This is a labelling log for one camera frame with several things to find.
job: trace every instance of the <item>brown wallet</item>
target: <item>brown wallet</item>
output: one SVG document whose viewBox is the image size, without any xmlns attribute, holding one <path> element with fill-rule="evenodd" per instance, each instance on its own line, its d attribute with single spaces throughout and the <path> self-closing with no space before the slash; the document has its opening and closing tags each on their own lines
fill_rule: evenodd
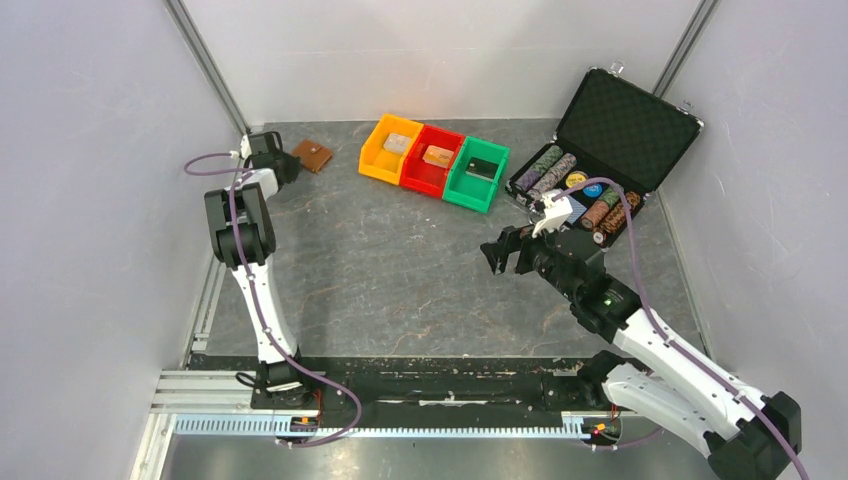
<svg viewBox="0 0 848 480">
<path fill-rule="evenodd" d="M 333 151 L 320 143 L 307 139 L 294 147 L 292 155 L 300 157 L 300 164 L 303 165 L 303 168 L 312 173 L 318 173 L 333 158 Z"/>
</svg>

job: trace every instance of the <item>white bracket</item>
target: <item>white bracket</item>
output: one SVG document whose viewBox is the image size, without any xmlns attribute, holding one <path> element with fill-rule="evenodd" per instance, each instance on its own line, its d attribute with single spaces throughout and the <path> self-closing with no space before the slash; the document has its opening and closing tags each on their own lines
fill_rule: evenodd
<svg viewBox="0 0 848 480">
<path fill-rule="evenodd" d="M 559 227 L 571 216 L 571 212 L 574 209 L 571 207 L 571 202 L 568 201 L 568 198 L 562 198 L 556 202 L 553 201 L 553 198 L 560 193 L 562 193 L 562 190 L 557 189 L 542 195 L 541 200 L 545 203 L 545 216 L 533 226 L 533 238 L 539 236 L 542 230 L 548 232 L 559 230 Z"/>
<path fill-rule="evenodd" d="M 203 353 L 206 351 L 206 346 L 209 344 L 208 333 L 195 333 L 191 341 L 191 353 Z"/>
<path fill-rule="evenodd" d="M 250 140 L 248 140 L 247 135 L 242 135 L 241 137 L 241 143 L 239 143 L 239 154 L 242 159 L 246 159 L 253 155 L 253 150 L 250 148 Z"/>
</svg>

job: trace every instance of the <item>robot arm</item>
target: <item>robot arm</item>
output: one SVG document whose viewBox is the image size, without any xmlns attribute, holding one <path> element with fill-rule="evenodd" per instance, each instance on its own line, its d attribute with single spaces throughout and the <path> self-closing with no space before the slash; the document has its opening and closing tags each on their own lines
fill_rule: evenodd
<svg viewBox="0 0 848 480">
<path fill-rule="evenodd" d="M 231 218 L 230 187 L 212 190 L 204 196 L 212 250 L 218 260 L 229 268 L 245 297 L 261 365 L 257 374 L 261 382 L 258 381 L 257 386 L 268 393 L 289 391 L 301 386 L 300 374 L 287 364 L 266 335 L 270 329 L 276 333 L 275 338 L 287 355 L 298 356 L 297 341 L 283 316 L 274 283 L 273 253 L 277 243 L 265 201 L 284 184 L 297 178 L 300 160 L 283 151 L 277 132 L 246 135 L 241 142 L 240 154 L 245 160 L 245 167 L 251 168 L 251 171 L 242 177 L 243 181 L 235 184 L 237 218 Z M 236 249 L 232 228 L 234 221 L 239 224 L 240 240 L 254 280 L 264 326 L 256 312 L 248 269 L 242 264 Z"/>
<path fill-rule="evenodd" d="M 496 242 L 480 249 L 495 274 L 503 273 L 509 255 L 519 252 L 516 273 L 536 272 L 571 302 L 580 325 L 653 372 L 648 376 L 627 360 L 600 352 L 578 372 L 585 383 L 584 395 L 594 404 L 633 410 L 678 435 L 707 457 L 722 480 L 777 478 L 789 458 L 738 397 L 750 399 L 796 452 L 801 450 L 798 404 L 783 392 L 769 398 L 740 381 L 686 343 L 652 310 L 666 338 L 658 335 L 639 295 L 606 273 L 603 252 L 591 233 L 561 227 L 560 219 L 570 213 L 557 207 L 563 202 L 567 200 L 543 199 L 544 218 L 535 225 L 507 227 Z M 670 348 L 671 341 L 686 354 Z M 728 380 L 739 396 L 725 390 L 687 355 Z"/>
</svg>

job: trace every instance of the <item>yellow poker chip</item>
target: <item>yellow poker chip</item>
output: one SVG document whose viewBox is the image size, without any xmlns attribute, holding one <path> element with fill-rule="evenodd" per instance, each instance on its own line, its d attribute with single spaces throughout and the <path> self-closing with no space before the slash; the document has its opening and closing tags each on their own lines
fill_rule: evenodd
<svg viewBox="0 0 848 480">
<path fill-rule="evenodd" d="M 589 177 L 581 171 L 571 172 L 567 177 L 565 177 L 565 186 L 571 188 L 580 182 L 585 182 L 588 179 Z"/>
</svg>

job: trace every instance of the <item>poker chip case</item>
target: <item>poker chip case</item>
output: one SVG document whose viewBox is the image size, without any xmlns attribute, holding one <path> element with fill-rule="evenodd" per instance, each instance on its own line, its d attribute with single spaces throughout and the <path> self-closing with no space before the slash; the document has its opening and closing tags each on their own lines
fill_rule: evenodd
<svg viewBox="0 0 848 480">
<path fill-rule="evenodd" d="M 516 184 L 519 178 L 554 145 L 577 157 L 572 171 L 588 177 L 607 177 L 625 192 L 635 192 L 642 202 L 655 191 L 671 169 L 695 141 L 703 122 L 685 110 L 655 97 L 627 82 L 617 72 L 592 68 L 583 77 L 577 92 L 557 125 L 553 139 L 543 145 L 506 183 L 506 191 L 524 206 L 534 199 Z M 556 188 L 565 189 L 565 178 Z M 572 197 L 591 207 L 597 200 L 582 191 Z M 581 228 L 578 222 L 569 227 Z M 609 247 L 626 227 L 607 236 L 601 245 Z"/>
</svg>

